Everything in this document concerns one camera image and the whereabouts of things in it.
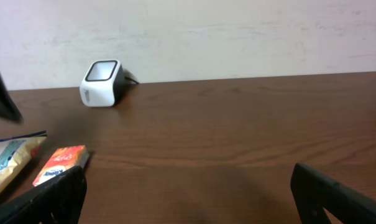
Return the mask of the cream snack bag blue edges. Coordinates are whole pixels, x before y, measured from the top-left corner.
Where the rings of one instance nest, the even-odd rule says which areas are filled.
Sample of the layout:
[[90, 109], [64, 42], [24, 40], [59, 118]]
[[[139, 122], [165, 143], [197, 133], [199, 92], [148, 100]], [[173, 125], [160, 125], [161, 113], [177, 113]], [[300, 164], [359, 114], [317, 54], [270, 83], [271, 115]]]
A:
[[47, 132], [0, 139], [0, 194], [35, 157]]

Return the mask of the small orange tissue pack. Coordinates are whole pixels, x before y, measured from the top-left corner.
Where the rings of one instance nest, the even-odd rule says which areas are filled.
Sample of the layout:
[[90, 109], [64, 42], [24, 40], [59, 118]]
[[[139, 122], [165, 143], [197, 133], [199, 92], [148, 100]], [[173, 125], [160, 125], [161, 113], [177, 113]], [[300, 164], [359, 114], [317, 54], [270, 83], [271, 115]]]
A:
[[43, 166], [32, 184], [36, 187], [74, 166], [84, 168], [88, 159], [89, 152], [84, 145], [58, 148]]

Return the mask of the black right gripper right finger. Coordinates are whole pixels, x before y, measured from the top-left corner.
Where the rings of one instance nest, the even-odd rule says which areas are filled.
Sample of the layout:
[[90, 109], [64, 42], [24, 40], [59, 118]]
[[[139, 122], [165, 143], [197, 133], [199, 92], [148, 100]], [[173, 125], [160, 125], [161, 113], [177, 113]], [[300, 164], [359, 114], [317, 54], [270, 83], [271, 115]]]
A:
[[330, 223], [329, 212], [344, 224], [376, 224], [376, 201], [306, 164], [295, 164], [290, 188], [302, 223]]

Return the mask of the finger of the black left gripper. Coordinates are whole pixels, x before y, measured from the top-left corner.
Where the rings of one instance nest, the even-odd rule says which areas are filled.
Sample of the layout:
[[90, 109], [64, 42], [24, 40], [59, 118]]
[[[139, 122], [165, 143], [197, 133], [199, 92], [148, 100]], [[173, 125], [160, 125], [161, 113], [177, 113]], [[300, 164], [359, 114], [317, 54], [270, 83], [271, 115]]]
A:
[[17, 109], [16, 105], [12, 101], [9, 92], [2, 80], [0, 73], [0, 118], [12, 121], [21, 122], [23, 117], [21, 112]]

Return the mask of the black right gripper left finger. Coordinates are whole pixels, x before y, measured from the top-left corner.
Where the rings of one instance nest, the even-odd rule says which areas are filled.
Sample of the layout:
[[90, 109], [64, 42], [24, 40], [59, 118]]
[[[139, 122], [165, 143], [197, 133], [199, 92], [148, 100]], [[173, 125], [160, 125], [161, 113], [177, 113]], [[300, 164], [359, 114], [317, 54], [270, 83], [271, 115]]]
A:
[[86, 191], [83, 168], [74, 166], [0, 205], [0, 223], [78, 223]]

